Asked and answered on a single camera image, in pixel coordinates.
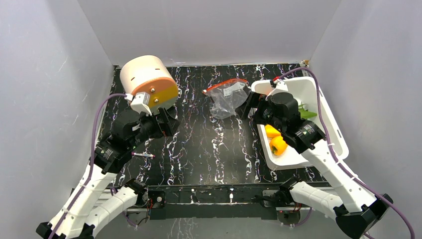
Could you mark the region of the clear zip bag orange zipper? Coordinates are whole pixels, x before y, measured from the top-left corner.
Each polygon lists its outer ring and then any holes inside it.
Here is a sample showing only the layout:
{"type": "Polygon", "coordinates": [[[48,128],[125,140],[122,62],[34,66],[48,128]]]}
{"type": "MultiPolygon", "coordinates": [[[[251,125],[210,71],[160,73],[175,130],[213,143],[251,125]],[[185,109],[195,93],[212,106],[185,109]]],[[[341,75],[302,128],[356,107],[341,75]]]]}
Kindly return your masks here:
{"type": "Polygon", "coordinates": [[[234,78],[203,90],[203,93],[213,100],[211,115],[218,120],[236,115],[236,108],[248,97],[244,90],[247,86],[248,82],[245,79],[234,78]]]}

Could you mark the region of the green leafy vegetable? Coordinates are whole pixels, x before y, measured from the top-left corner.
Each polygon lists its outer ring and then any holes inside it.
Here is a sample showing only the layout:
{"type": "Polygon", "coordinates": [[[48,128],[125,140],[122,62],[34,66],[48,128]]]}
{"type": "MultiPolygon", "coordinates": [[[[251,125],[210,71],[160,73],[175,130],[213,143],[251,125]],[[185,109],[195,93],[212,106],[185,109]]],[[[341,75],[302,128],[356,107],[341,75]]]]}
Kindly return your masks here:
{"type": "Polygon", "coordinates": [[[308,109],[308,104],[300,104],[298,105],[298,111],[300,113],[300,117],[302,119],[310,119],[310,118],[314,118],[317,117],[317,113],[315,112],[310,112],[308,109]]]}

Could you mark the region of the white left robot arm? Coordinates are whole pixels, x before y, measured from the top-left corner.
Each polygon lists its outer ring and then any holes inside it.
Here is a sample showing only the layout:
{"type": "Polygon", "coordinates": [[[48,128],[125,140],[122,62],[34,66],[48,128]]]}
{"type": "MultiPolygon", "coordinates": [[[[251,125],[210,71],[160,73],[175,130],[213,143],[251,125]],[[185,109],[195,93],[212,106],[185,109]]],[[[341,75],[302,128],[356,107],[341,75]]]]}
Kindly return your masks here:
{"type": "Polygon", "coordinates": [[[176,133],[180,122],[165,108],[158,110],[152,116],[134,110],[117,116],[112,129],[96,145],[79,185],[55,217],[39,224],[38,235],[44,239],[93,239],[125,209],[148,203],[147,186],[131,179],[111,198],[95,205],[139,144],[176,133]]]}

